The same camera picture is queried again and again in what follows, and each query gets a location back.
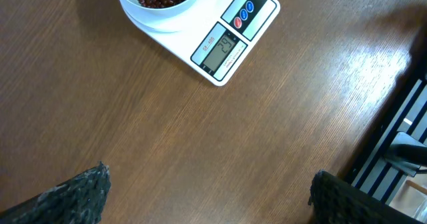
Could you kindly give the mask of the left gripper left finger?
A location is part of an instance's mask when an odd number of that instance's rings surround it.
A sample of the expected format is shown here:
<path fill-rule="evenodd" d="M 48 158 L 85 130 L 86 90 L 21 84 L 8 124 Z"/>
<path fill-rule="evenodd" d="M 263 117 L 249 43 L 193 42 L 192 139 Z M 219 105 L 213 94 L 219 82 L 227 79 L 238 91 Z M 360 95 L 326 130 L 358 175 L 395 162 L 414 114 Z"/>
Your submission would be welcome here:
<path fill-rule="evenodd" d="M 111 188 L 103 163 L 1 212 L 1 224 L 95 224 Z"/>

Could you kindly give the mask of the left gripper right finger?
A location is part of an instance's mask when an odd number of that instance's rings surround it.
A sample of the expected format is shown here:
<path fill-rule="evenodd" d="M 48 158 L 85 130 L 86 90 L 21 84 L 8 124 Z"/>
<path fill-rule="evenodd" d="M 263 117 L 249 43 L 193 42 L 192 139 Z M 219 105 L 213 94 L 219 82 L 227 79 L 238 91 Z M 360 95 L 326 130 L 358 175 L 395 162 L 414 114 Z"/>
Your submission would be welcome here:
<path fill-rule="evenodd" d="M 421 224 L 323 170 L 312 179 L 308 204 L 315 223 Z"/>

